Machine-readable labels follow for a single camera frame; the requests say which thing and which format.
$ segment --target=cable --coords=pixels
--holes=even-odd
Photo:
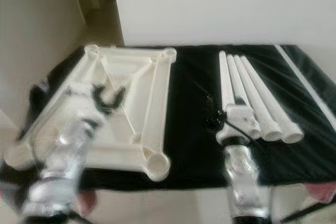
[[[256,141],[255,139],[253,139],[252,137],[250,137],[246,132],[244,132],[242,129],[238,128],[237,126],[231,124],[226,118],[224,119],[224,123],[227,123],[228,125],[230,125],[232,128],[234,128],[236,131],[238,131],[239,133],[241,133],[242,135],[244,135],[247,139],[249,139],[252,143],[255,143],[261,150],[262,152],[266,155],[266,152],[264,150],[264,148],[258,143],[258,141]]]
[[[71,211],[70,214],[68,215],[69,219],[74,220],[79,223],[83,224],[94,224],[93,222],[89,221],[88,219],[83,218],[81,215],[78,213]]]

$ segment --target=black tablecloth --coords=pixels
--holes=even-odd
[[[330,110],[336,113],[336,85],[298,47],[282,48]],[[249,144],[261,167],[260,183],[285,185],[336,180],[336,132],[274,46],[210,45],[177,46],[175,49],[177,60],[171,68],[164,140],[164,152],[171,159],[167,179],[155,183],[143,173],[86,169],[81,180],[82,188],[149,190],[225,187],[223,148],[215,139],[219,128],[210,120],[221,108],[220,50],[247,56],[284,110],[304,131],[304,139],[295,144],[261,139]],[[82,55],[83,48],[78,48],[48,75],[47,80],[32,88],[30,113],[19,138]],[[5,165],[2,181],[8,188],[13,188],[13,185],[35,179],[34,174],[34,168],[25,171],[26,179],[23,179],[19,172]]]

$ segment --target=white cylindrical tube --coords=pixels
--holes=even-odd
[[[261,99],[258,91],[254,87],[253,82],[251,81],[251,78],[248,75],[239,56],[235,56],[234,60],[240,77],[242,79],[244,88],[246,90],[248,99],[260,124],[262,139],[264,139],[265,141],[279,140],[282,136],[279,125],[273,120],[273,118],[269,114],[265,104],[263,103],[263,100]]]
[[[221,75],[222,109],[226,112],[226,106],[228,104],[235,104],[235,98],[233,96],[229,68],[224,51],[219,52],[219,70]]]
[[[232,55],[228,55],[227,57],[227,64],[229,67],[230,77],[231,77],[231,83],[233,87],[233,93],[237,104],[237,99],[241,98],[246,105],[250,106],[250,103],[248,102],[247,95],[243,86],[243,83],[241,82],[239,72],[237,69],[237,66],[235,64],[235,61],[233,59]]]
[[[303,132],[300,127],[291,121],[286,112],[282,109],[278,101],[274,98],[272,93],[266,87],[256,70],[252,67],[248,59],[243,56],[241,57],[243,65],[248,72],[250,78],[258,93],[260,94],[264,104],[268,108],[271,116],[279,124],[282,131],[282,140],[285,143],[296,143],[303,138]]]

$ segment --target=floor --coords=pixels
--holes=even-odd
[[[224,189],[135,193],[101,190],[98,191],[99,204],[88,219],[96,224],[230,224],[227,193]],[[298,210],[303,199],[306,199],[306,204],[312,202],[302,185],[275,188],[273,223],[279,223],[281,218]],[[4,224],[18,221],[16,214],[6,205],[0,208],[0,216],[6,218]],[[313,223],[335,224],[336,205],[291,222]]]

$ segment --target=white rod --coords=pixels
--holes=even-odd
[[[279,125],[273,120],[269,114],[265,104],[263,103],[258,91],[253,85],[250,76],[248,75],[246,69],[239,56],[234,57],[238,72],[243,81],[244,88],[246,90],[247,96],[250,100],[254,113],[256,114],[257,120],[261,128],[261,137],[265,141],[276,141],[282,136],[281,129]]]
[[[232,55],[228,55],[227,57],[227,63],[229,67],[232,87],[233,87],[233,93],[235,96],[235,99],[241,98],[245,102],[246,105],[250,106],[250,103],[247,99],[247,95],[243,86],[243,83],[241,81],[241,78],[239,76],[239,72],[237,69],[237,66],[235,64],[235,61],[233,59]]]
[[[243,65],[248,72],[254,86],[256,87],[259,95],[261,96],[264,104],[266,105],[269,113],[274,120],[279,124],[282,131],[282,140],[285,143],[296,143],[303,138],[303,132],[300,127],[291,121],[286,112],[282,109],[278,101],[274,98],[267,86],[264,84],[256,70],[252,67],[248,59],[241,57]]]
[[[300,72],[300,70],[297,68],[297,66],[293,63],[293,61],[289,58],[289,56],[286,54],[286,52],[280,47],[279,45],[275,45],[276,49],[279,51],[281,56],[285,59],[287,64],[290,66],[290,68],[293,70],[293,72],[296,74],[296,76],[299,78],[303,86],[307,89],[307,91],[310,93],[311,97],[314,99],[316,104],[320,107],[320,110],[323,112],[323,114],[328,119],[331,126],[336,131],[336,118],[335,115],[331,112],[329,107],[325,104],[325,102],[322,101],[322,99],[319,97],[319,95],[316,93],[314,88],[309,84],[309,82],[306,80],[306,78],[303,76],[303,74]]]
[[[219,70],[221,75],[222,109],[226,112],[226,106],[228,104],[235,104],[235,98],[233,96],[229,68],[224,51],[219,52]]]

